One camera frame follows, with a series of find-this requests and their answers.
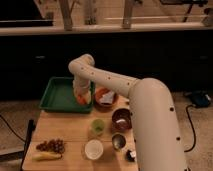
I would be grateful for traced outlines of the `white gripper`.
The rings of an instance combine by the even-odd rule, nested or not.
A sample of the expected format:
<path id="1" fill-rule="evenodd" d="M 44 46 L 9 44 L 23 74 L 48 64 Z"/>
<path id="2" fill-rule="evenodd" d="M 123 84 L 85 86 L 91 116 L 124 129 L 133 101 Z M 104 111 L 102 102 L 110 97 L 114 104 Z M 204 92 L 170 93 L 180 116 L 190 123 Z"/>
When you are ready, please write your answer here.
<path id="1" fill-rule="evenodd" d="M 84 96 L 86 104 L 91 102 L 90 81 L 75 79 L 73 81 L 73 90 L 76 96 Z"/>

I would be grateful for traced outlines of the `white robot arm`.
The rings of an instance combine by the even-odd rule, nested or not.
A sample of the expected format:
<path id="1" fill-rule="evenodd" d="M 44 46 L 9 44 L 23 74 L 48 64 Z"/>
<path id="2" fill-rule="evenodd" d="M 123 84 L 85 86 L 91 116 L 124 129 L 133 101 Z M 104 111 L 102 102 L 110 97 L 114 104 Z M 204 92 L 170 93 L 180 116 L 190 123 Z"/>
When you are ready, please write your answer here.
<path id="1" fill-rule="evenodd" d="M 90 54 L 69 65 L 75 95 L 83 95 L 90 82 L 129 99 L 139 171 L 189 171 L 176 110 L 168 87 L 155 78 L 138 79 L 94 67 Z"/>

